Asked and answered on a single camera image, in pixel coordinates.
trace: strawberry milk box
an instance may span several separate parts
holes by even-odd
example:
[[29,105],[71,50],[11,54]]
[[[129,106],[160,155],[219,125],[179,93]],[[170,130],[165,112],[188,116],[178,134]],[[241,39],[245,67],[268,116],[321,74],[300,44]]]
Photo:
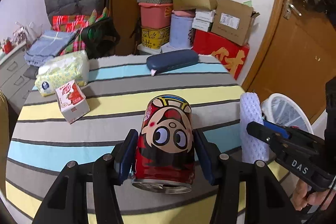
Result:
[[86,97],[75,80],[56,89],[56,98],[59,110],[69,123],[73,123],[90,111]]

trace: blue logo on tissue package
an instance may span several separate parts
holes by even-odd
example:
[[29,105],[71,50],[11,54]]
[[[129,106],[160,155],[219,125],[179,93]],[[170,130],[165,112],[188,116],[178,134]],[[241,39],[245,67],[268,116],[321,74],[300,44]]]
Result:
[[44,81],[44,82],[42,83],[42,88],[43,88],[44,90],[48,89],[48,88],[49,88],[49,84],[48,84],[48,82]]

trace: door frame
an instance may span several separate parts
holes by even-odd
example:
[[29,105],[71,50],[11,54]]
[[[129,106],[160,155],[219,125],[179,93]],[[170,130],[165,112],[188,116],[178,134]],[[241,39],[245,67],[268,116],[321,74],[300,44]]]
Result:
[[257,75],[259,68],[261,67],[264,58],[267,54],[268,48],[271,45],[271,42],[273,40],[274,33],[277,29],[278,22],[280,17],[282,16],[282,6],[283,6],[284,0],[274,0],[273,8],[271,12],[271,16],[269,18],[269,22],[266,28],[265,35],[261,41],[259,50],[257,52],[257,55],[254,58],[254,61],[252,63],[252,66],[243,82],[241,87],[248,91],[249,87],[251,86],[255,76]]

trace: folded blue cloth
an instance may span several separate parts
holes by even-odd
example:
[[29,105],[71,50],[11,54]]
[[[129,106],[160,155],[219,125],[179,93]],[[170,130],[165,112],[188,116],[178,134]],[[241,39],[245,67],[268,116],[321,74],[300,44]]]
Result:
[[26,63],[41,67],[44,63],[56,57],[77,35],[74,32],[56,32],[47,30],[41,35],[25,54]]

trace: drawer handle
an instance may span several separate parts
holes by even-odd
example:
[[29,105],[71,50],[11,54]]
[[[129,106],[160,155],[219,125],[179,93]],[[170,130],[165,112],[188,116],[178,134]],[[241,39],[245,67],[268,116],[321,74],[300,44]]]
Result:
[[24,78],[22,76],[20,76],[19,79],[16,80],[16,82],[14,83],[14,85],[21,85],[24,82]]
[[14,61],[8,68],[8,71],[14,71],[17,68],[17,63]]
[[27,100],[29,93],[30,93],[30,90],[28,90],[28,92],[25,95],[23,95],[22,98]]

